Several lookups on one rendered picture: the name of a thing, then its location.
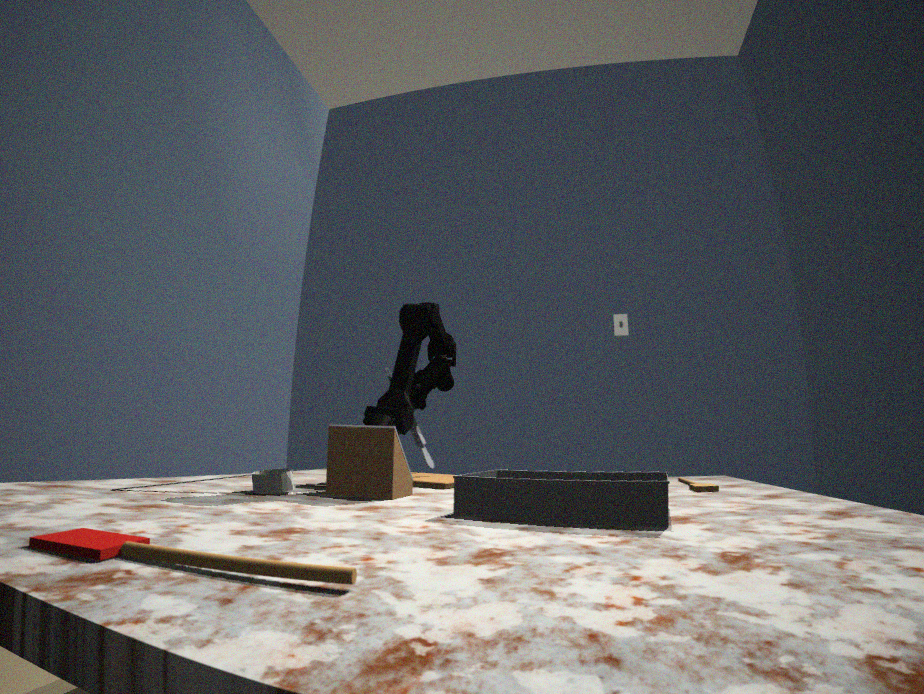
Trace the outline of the grey long-handled pan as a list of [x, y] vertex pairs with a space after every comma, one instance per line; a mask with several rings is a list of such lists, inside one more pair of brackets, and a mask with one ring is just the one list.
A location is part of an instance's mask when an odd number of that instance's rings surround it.
[[268, 494], [273, 494], [273, 493], [278, 493], [278, 492], [283, 493], [283, 492], [286, 492], [286, 491], [289, 491], [289, 490], [293, 490], [293, 489], [294, 489], [294, 483], [293, 483], [293, 470], [292, 470], [292, 469], [280, 468], [280, 469], [273, 469], [273, 470], [267, 469], [267, 470], [258, 471], [258, 472], [255, 471], [255, 472], [253, 472], [252, 474], [243, 474], [243, 475], [238, 475], [238, 476], [236, 476], [236, 475], [228, 476], [228, 477], [223, 476], [223, 477], [219, 477], [219, 478], [215, 478], [215, 477], [214, 477], [214, 478], [200, 479], [200, 480], [196, 480], [196, 479], [195, 479], [195, 480], [191, 480], [191, 481], [186, 480], [186, 481], [182, 481], [182, 482], [177, 481], [177, 482], [173, 482], [173, 483], [169, 482], [169, 483], [160, 483], [160, 484], [143, 485], [143, 486], [139, 485], [139, 486], [135, 486], [135, 487], [134, 487], [134, 486], [131, 486], [131, 487], [123, 487], [123, 488], [120, 488], [120, 487], [119, 487], [119, 488], [115, 488], [115, 489], [112, 488], [112, 491], [113, 491], [113, 490], [121, 490], [121, 489], [124, 489], [124, 490], [125, 490], [125, 489], [129, 489], [129, 488], [130, 488], [130, 489], [133, 489], [133, 488], [141, 488], [141, 487], [144, 487], [144, 488], [145, 488], [145, 487], [149, 487], [149, 486], [153, 487], [153, 486], [157, 486], [157, 485], [158, 485], [158, 486], [162, 486], [162, 485], [179, 484], [179, 483], [183, 483], [183, 484], [184, 484], [184, 483], [187, 483], [187, 482], [191, 482], [191, 483], [192, 483], [192, 482], [196, 482], [196, 481], [200, 481], [200, 482], [201, 482], [201, 481], [205, 481], [205, 480], [209, 480], [209, 481], [210, 481], [210, 480], [215, 480], [215, 479], [219, 479], [219, 480], [220, 480], [220, 479], [224, 479], [224, 478], [243, 477], [243, 476], [248, 476], [248, 475], [252, 476], [253, 493], [255, 493], [255, 494], [267, 494], [267, 493], [268, 493]]

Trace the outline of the red spatula with wooden handle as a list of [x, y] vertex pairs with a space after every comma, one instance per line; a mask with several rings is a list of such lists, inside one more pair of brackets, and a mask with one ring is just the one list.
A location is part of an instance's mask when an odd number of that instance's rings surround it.
[[29, 547], [35, 549], [96, 560], [104, 560], [123, 554], [126, 557], [190, 567], [293, 580], [319, 581], [321, 583], [355, 585], [357, 578], [355, 567], [280, 562], [161, 547], [149, 544], [150, 538], [89, 528], [39, 535], [29, 539]]

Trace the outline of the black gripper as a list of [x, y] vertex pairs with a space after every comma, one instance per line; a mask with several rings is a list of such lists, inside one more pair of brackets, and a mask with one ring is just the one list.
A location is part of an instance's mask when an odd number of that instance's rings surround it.
[[412, 381], [411, 390], [409, 394], [409, 400], [411, 406], [414, 409], [423, 409], [426, 407], [426, 401], [428, 393], [437, 387], [439, 381], [437, 378], [428, 370], [420, 370], [420, 375], [416, 380]]

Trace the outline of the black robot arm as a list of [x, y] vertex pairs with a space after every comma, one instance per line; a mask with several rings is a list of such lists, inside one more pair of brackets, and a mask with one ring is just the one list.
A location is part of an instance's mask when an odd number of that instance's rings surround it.
[[409, 394], [412, 381], [421, 372], [419, 370], [415, 373], [415, 368], [422, 341], [429, 336], [427, 349], [430, 363], [424, 369], [437, 378], [440, 391], [452, 389], [454, 379], [450, 367], [456, 367], [456, 342], [445, 331], [438, 304], [403, 304], [399, 311], [399, 324], [403, 334], [390, 388], [378, 399], [376, 406], [367, 406], [363, 420], [364, 424], [371, 426], [395, 426], [398, 436], [406, 435], [414, 424], [414, 410]]

